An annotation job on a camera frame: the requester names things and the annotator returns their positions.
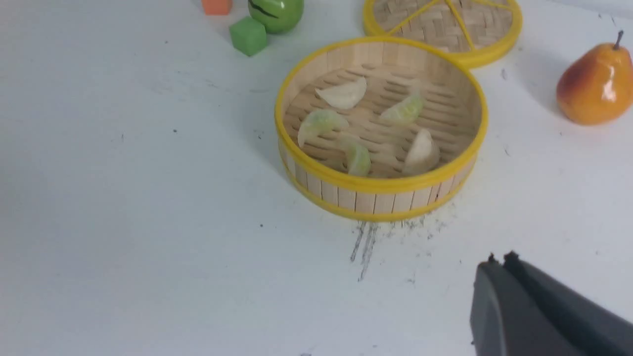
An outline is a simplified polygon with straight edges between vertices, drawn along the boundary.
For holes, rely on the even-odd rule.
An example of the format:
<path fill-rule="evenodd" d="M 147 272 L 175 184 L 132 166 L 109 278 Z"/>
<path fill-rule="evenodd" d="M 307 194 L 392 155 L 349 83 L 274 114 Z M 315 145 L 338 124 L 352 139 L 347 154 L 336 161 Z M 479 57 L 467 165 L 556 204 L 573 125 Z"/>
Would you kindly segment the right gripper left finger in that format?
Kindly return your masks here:
<path fill-rule="evenodd" d="M 477 266 L 470 327 L 478 356 L 585 356 L 494 255 Z"/>

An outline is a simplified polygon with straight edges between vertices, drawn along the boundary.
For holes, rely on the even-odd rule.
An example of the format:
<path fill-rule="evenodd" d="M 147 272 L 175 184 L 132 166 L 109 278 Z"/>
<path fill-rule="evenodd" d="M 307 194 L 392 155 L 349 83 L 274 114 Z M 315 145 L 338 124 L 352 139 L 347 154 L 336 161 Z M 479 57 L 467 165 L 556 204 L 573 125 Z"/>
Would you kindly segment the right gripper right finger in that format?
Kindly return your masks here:
<path fill-rule="evenodd" d="M 549 324 L 583 356 L 630 356 L 632 323 L 577 293 L 541 269 L 504 255 L 504 269 L 527 291 Z"/>

